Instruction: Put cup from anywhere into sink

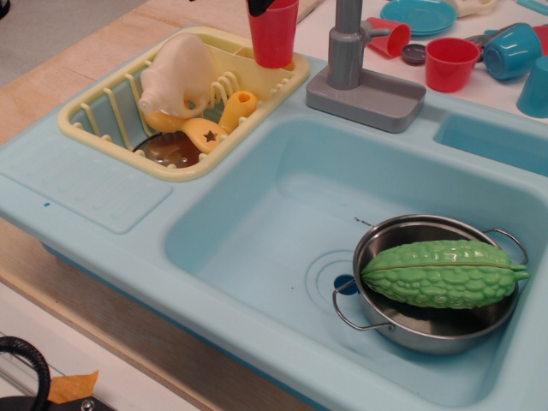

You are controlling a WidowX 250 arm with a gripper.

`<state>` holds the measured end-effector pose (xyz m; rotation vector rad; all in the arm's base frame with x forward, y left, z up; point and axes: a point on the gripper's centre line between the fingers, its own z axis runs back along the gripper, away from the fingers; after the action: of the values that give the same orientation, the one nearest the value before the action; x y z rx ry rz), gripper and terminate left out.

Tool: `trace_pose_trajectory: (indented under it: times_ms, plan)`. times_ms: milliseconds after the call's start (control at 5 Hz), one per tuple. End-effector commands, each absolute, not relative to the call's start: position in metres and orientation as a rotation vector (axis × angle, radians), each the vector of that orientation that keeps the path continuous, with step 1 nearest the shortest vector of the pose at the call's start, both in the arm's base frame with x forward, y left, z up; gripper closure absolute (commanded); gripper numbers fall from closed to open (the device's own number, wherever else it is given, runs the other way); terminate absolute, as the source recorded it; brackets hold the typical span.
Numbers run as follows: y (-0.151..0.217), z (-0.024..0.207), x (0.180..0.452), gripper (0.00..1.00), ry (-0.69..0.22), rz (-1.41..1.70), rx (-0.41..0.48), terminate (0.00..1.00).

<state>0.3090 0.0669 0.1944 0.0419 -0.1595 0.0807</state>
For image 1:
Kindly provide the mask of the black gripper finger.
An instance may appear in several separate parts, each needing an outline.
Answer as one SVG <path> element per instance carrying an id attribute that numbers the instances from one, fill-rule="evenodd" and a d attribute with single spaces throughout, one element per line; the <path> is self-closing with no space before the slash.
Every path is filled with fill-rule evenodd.
<path id="1" fill-rule="evenodd" d="M 247 0 L 247 11 L 252 17 L 259 17 L 264 14 L 274 0 Z"/>

